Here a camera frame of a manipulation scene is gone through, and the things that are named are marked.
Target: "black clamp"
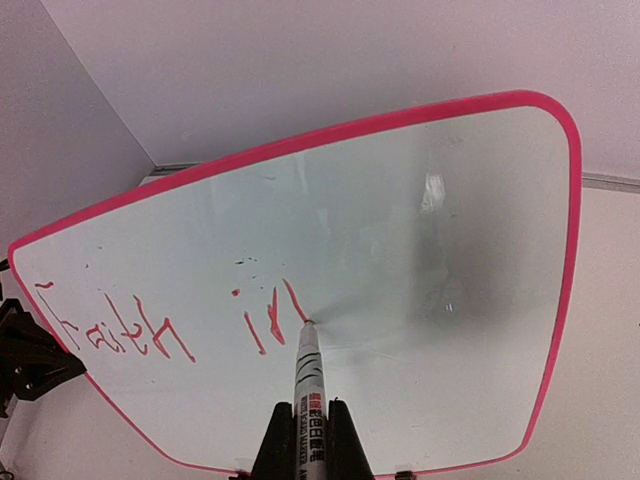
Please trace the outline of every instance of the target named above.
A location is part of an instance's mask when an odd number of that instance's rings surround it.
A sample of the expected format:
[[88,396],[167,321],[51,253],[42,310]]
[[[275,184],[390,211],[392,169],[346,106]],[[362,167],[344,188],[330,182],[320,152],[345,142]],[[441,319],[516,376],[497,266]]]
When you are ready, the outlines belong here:
[[[238,472],[234,480],[294,480],[296,464],[296,418],[290,403],[278,403],[249,475]],[[358,438],[347,404],[329,402],[327,419],[327,478],[373,480],[369,462]]]
[[395,480],[416,480],[416,476],[411,470],[403,470],[402,472],[396,473]]
[[[9,270],[9,260],[6,258],[4,260],[0,260],[0,272],[4,272],[5,270]],[[2,282],[0,282],[0,302],[4,300],[2,297]]]
[[0,418],[7,418],[13,395],[33,401],[84,372],[80,359],[37,325],[19,300],[0,305]]

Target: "marker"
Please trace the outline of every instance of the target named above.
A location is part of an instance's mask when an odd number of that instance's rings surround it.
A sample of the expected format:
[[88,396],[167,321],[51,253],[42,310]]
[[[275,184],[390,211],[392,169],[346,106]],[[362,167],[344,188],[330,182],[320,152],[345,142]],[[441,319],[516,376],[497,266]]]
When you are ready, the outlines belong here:
[[295,386],[296,480],[326,480],[327,412],[318,333],[311,320],[300,331]]

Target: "whiteboard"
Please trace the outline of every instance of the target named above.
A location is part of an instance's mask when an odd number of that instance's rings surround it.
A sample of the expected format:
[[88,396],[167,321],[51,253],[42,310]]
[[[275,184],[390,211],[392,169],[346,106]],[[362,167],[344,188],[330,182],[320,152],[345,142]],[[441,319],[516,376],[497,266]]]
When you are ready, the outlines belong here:
[[12,269],[114,408],[172,460],[251,470],[302,317],[377,475],[526,446],[569,301],[580,144],[531,92],[313,132],[19,240]]

